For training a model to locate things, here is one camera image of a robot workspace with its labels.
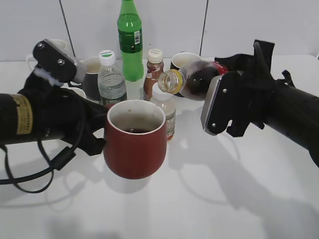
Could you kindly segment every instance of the yellow label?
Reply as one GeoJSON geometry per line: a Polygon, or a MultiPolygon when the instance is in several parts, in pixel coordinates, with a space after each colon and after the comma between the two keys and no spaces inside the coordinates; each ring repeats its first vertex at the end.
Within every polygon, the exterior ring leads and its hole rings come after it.
{"type": "Polygon", "coordinates": [[[178,85],[176,87],[176,90],[174,92],[172,92],[172,94],[175,95],[178,92],[180,92],[181,88],[183,87],[183,77],[181,76],[181,73],[178,70],[172,69],[170,71],[174,72],[178,77],[178,85]]]}
{"type": "Polygon", "coordinates": [[[32,131],[33,113],[29,100],[23,95],[11,95],[16,103],[18,125],[16,134],[29,134],[32,131]]]}

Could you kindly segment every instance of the clear plastic bottle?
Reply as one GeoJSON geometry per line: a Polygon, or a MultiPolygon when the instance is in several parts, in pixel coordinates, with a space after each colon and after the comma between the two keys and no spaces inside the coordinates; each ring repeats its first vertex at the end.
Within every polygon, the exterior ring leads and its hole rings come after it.
{"type": "Polygon", "coordinates": [[[167,140],[171,140],[175,133],[175,115],[176,115],[176,104],[173,99],[173,95],[170,93],[164,93],[160,90],[158,83],[153,85],[152,98],[150,102],[160,107],[166,117],[167,126],[167,140]]]}
{"type": "Polygon", "coordinates": [[[161,50],[152,49],[149,51],[147,68],[148,72],[143,85],[145,101],[151,99],[153,85],[158,81],[161,73],[163,73],[164,62],[161,50]]]}
{"type": "Polygon", "coordinates": [[[163,92],[203,101],[211,80],[227,72],[227,68],[216,62],[196,61],[180,68],[172,69],[159,76],[159,88],[163,92]]]}
{"type": "Polygon", "coordinates": [[[115,53],[110,50],[101,51],[99,59],[101,68],[98,75],[98,87],[102,104],[116,104],[127,100],[125,79],[115,63],[115,53]]]}
{"type": "Polygon", "coordinates": [[[125,79],[135,82],[143,77],[142,21],[133,0],[122,0],[118,19],[120,49],[125,79]]]}

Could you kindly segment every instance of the white bottle cap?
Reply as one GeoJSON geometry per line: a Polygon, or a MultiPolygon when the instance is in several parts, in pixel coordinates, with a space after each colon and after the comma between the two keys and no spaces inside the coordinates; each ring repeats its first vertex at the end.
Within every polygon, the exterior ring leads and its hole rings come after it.
{"type": "Polygon", "coordinates": [[[115,64],[116,57],[114,51],[104,50],[99,54],[100,64],[102,66],[111,66],[115,64]]]}
{"type": "Polygon", "coordinates": [[[148,60],[151,63],[160,63],[163,61],[163,52],[159,49],[149,50],[148,60]]]}
{"type": "Polygon", "coordinates": [[[173,97],[173,94],[161,91],[159,88],[159,84],[156,82],[153,85],[152,96],[158,101],[168,101],[173,97]]]}

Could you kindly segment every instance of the green bottle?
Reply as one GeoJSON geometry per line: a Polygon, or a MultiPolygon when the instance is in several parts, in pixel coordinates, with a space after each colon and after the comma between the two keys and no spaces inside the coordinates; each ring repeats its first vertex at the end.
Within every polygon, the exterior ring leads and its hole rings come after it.
{"type": "Polygon", "coordinates": [[[133,0],[122,0],[118,30],[124,77],[128,81],[137,81],[144,75],[143,41],[142,21],[133,0]]]}

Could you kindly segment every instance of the white table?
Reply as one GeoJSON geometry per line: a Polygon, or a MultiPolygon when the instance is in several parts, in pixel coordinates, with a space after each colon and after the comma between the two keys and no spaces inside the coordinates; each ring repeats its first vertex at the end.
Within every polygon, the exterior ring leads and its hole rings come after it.
{"type": "MultiPolygon", "coordinates": [[[[285,69],[298,88],[319,95],[316,58],[275,56],[273,76],[281,77],[285,69]]],[[[17,92],[28,74],[24,62],[0,63],[0,91],[17,92]]],[[[139,98],[142,84],[128,83],[130,99],[139,98]]],[[[153,176],[122,179],[102,155],[88,157],[77,150],[42,194],[0,186],[0,238],[319,238],[319,169],[306,150],[269,127],[250,125],[243,138],[210,136],[200,124],[203,102],[175,99],[175,136],[153,176]]],[[[63,145],[59,140],[44,143],[51,156],[63,145]]],[[[35,143],[8,149],[15,176],[46,167],[35,143]]],[[[3,162],[0,178],[6,178],[3,162]]]]}

